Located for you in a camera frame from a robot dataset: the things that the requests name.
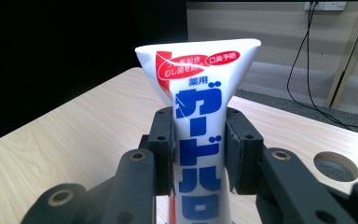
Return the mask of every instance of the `screw hole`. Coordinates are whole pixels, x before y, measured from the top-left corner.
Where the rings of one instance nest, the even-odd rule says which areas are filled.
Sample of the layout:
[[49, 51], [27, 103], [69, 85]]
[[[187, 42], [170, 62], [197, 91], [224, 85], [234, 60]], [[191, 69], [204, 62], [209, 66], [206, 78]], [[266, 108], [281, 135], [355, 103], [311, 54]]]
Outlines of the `screw hole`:
[[48, 205], [55, 207], [66, 204], [74, 198], [74, 191], [71, 189], [60, 189], [48, 198]]
[[146, 158], [146, 155], [143, 152], [135, 152], [133, 154], [131, 154], [130, 159], [132, 161], [141, 161], [144, 158]]
[[290, 160], [290, 155], [282, 151], [273, 151], [272, 156], [281, 161]]
[[317, 211], [316, 217], [318, 217], [324, 223], [336, 223], [336, 219], [325, 211]]

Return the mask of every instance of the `red oval label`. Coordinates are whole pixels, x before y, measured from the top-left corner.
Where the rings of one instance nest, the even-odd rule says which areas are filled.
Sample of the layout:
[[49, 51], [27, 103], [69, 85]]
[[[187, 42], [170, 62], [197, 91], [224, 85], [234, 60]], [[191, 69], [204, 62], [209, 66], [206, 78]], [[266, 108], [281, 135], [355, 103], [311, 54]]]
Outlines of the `red oval label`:
[[209, 56], [205, 59], [205, 63], [208, 65], [222, 65], [232, 63], [239, 58], [240, 54], [237, 51], [225, 51]]
[[158, 77], [163, 80], [192, 77], [208, 66], [206, 55], [195, 54], [167, 59], [158, 69]]

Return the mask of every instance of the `power outlet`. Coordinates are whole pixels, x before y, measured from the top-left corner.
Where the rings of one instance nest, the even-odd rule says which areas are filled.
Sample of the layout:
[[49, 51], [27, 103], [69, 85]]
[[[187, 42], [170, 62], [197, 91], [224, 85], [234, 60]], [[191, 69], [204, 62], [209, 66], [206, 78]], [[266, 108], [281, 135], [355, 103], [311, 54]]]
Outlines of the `power outlet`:
[[[316, 6], [315, 6], [315, 11], [323, 11], [324, 10], [324, 3], [325, 2], [316, 2]], [[312, 10], [313, 9], [313, 5], [310, 7], [310, 2], [305, 2], [305, 6], [304, 6], [304, 10]]]
[[[346, 2], [312, 2], [316, 3], [315, 11], [342, 11], [345, 8]], [[313, 9], [310, 7], [310, 2], [305, 2], [304, 10], [308, 11]]]
[[325, 2], [324, 11], [342, 11], [347, 5], [346, 2]]

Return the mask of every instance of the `wall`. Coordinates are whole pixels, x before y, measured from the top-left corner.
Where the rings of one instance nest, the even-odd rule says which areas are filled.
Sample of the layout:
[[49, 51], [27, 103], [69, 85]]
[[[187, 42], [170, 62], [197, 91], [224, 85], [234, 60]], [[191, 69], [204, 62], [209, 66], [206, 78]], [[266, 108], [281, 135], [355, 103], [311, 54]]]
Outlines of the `wall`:
[[[310, 30], [310, 68], [336, 73], [358, 2], [343, 11], [315, 12]], [[255, 60], [291, 66], [306, 33], [303, 2], [187, 3], [189, 41], [254, 37], [262, 42]], [[296, 67], [306, 68], [306, 45]], [[354, 69], [358, 76], [358, 64]]]

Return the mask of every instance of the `black cable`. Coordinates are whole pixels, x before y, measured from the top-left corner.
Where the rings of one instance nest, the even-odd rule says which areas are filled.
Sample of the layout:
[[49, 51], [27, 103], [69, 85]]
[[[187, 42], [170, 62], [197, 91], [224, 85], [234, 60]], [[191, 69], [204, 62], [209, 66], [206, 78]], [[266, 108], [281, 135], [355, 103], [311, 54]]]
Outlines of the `black cable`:
[[[297, 53], [297, 56], [296, 56], [296, 59], [293, 63], [293, 66], [292, 66], [292, 69], [290, 70], [290, 75], [289, 75], [289, 78], [287, 80], [287, 84], [286, 84], [286, 89], [287, 89], [287, 92], [289, 93], [290, 97], [292, 98], [292, 100], [296, 103], [298, 103], [299, 105], [302, 105], [302, 106], [305, 106], [309, 109], [313, 109], [313, 110], [316, 110], [318, 111], [319, 113], [321, 113], [323, 116], [325, 116], [327, 119], [330, 119], [331, 121], [343, 126], [344, 128], [348, 129], [348, 130], [351, 130], [352, 129], [350, 127], [353, 127], [353, 128], [358, 128], [358, 126], [355, 126], [355, 125], [349, 125], [349, 124], [344, 124], [342, 123], [341, 121], [339, 121], [338, 119], [334, 118], [333, 116], [331, 116], [330, 114], [327, 114], [325, 112], [323, 112], [322, 110], [320, 110], [318, 108], [318, 106], [313, 102], [313, 99], [312, 99], [312, 95], [310, 93], [310, 25], [312, 23], [312, 19], [313, 19], [313, 13], [315, 11], [315, 7], [316, 7], [316, 4], [314, 2], [311, 2], [310, 3], [310, 10], [309, 10], [309, 15], [308, 15], [308, 28], [307, 28], [307, 33], [305, 34], [302, 42], [301, 42], [301, 45], [300, 45], [300, 48], [298, 50], [298, 53]], [[312, 105], [313, 107], [311, 106], [308, 106], [308, 105], [304, 105], [304, 104], [301, 104], [299, 101], [297, 101], [292, 93], [290, 92], [290, 89], [289, 89], [289, 83], [290, 83], [290, 78], [293, 74], [293, 70], [294, 70], [294, 67], [295, 67], [295, 64], [296, 64], [296, 61], [299, 57], [299, 54], [301, 52], [301, 49], [305, 43], [305, 41], [307, 40], [307, 85], [308, 85], [308, 94], [309, 94], [309, 97], [310, 97], [310, 101], [312, 102]]]

